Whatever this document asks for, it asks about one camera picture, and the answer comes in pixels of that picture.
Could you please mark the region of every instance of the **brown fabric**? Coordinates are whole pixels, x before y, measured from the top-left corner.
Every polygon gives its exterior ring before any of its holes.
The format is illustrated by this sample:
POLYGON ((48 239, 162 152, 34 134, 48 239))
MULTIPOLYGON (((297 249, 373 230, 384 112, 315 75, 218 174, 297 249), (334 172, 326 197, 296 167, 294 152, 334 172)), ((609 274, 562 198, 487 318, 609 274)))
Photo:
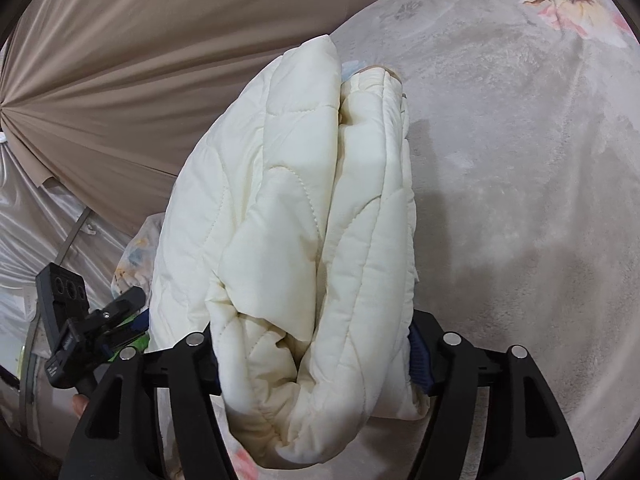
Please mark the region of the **brown fabric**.
POLYGON ((133 234, 265 64, 373 1, 34 0, 6 53, 2 128, 37 184, 55 176, 133 234))

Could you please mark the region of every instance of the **white quilted comforter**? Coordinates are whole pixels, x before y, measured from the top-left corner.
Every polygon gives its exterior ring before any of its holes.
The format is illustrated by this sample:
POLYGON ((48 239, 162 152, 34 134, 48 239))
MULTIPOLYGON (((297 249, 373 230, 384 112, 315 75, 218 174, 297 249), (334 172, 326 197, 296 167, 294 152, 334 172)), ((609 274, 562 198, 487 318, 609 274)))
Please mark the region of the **white quilted comforter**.
POLYGON ((340 84, 327 36, 274 60, 202 137, 158 247, 151 349, 210 323, 233 435, 265 467, 325 462, 371 415, 419 418, 405 98, 340 84))

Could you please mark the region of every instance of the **fleece blanket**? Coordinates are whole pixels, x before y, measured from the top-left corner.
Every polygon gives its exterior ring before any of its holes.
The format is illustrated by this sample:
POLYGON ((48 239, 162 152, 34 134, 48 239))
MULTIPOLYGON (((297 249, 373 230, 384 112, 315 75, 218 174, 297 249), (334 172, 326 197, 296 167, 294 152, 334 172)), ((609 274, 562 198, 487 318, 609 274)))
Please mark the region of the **fleece blanket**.
POLYGON ((341 84, 327 36, 274 60, 175 183, 150 298, 152 348, 208 323, 226 418, 262 466, 325 462, 372 415, 416 419, 415 205, 402 85, 341 84))
POLYGON ((476 346, 526 346, 597 478, 640 416, 628 25, 611 0, 379 0, 332 39, 408 96, 416 307, 476 346))

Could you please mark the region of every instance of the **metal screw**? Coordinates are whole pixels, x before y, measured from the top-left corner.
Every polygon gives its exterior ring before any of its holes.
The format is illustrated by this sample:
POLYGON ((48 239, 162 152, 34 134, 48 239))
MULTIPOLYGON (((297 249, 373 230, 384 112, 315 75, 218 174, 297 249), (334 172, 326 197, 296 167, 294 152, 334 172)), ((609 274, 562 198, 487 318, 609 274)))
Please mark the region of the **metal screw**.
POLYGON ((189 346, 198 346, 199 344, 202 344, 203 341, 204 336, 200 332, 194 332, 187 336, 187 345, 189 346))
POLYGON ((526 356, 529 355, 529 352, 527 352, 527 349, 524 348, 524 346, 520 346, 520 345, 516 345, 512 347, 511 353, 515 355, 518 359, 524 359, 526 356))
POLYGON ((136 349, 133 348, 133 346, 127 346, 120 350, 120 358, 123 361, 128 361, 129 359, 135 357, 136 353, 136 349))
POLYGON ((455 332, 447 332, 442 338, 449 346, 458 346, 462 343, 462 338, 455 332))

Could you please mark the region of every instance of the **blue gripper pad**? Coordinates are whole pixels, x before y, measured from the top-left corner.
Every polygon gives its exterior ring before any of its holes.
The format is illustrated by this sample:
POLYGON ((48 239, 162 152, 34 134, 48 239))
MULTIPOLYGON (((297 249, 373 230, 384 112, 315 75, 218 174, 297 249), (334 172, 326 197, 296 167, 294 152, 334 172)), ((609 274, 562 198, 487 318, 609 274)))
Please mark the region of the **blue gripper pad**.
POLYGON ((409 325, 409 377, 424 394, 429 395, 435 380, 431 373, 431 355, 425 345, 418 327, 412 321, 409 325))

